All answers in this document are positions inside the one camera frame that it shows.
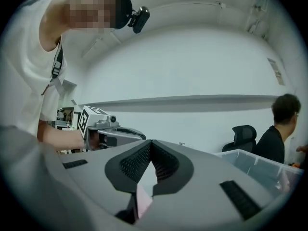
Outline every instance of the gray plastic surface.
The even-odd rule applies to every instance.
[[[120,192],[114,189],[105,175],[107,161],[132,147],[143,143],[137,141],[128,145],[108,148],[90,153],[66,154],[60,156],[62,163],[85,159],[88,163],[79,167],[70,168],[67,173],[90,199],[99,206],[105,208],[110,214],[115,215],[125,210],[130,200],[130,193]]]
[[[134,226],[128,225],[113,215],[127,207],[130,195],[113,189],[104,165],[142,142],[59,156],[52,147],[38,144],[24,132],[1,130],[1,169],[24,208],[54,230],[243,230],[256,218],[243,222],[219,186],[226,180],[234,180],[260,207],[272,202],[260,184],[224,160],[161,141],[190,158],[193,177],[176,194],[154,197],[144,216]],[[70,169],[63,166],[80,159],[88,163]],[[256,216],[262,219],[262,211]]]
[[[51,146],[16,128],[0,128],[0,168],[16,200],[49,230],[137,231],[91,200]]]
[[[99,134],[103,134],[106,135],[107,137],[111,137],[111,138],[116,138],[116,145],[120,146],[120,145],[125,145],[128,143],[132,143],[135,141],[141,141],[142,138],[138,135],[138,134],[131,134],[131,133],[123,133],[123,132],[118,132],[112,129],[102,129],[102,130],[98,130]]]
[[[220,158],[185,146],[159,141],[190,158],[194,174],[178,193],[155,196],[136,226],[149,231],[215,229],[225,223],[241,223],[242,218],[220,187],[234,180],[260,206],[272,201],[255,180]]]

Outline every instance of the plastic storage box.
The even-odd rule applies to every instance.
[[[302,169],[280,164],[243,150],[221,152],[215,155],[254,178],[274,198],[294,190],[304,172]]]

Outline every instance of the orange object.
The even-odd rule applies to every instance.
[[[293,164],[292,167],[300,168],[300,164]]]

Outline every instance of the office chair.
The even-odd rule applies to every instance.
[[[222,152],[232,151],[236,149],[251,152],[256,145],[257,131],[250,125],[233,127],[234,141],[226,144],[222,148]]]

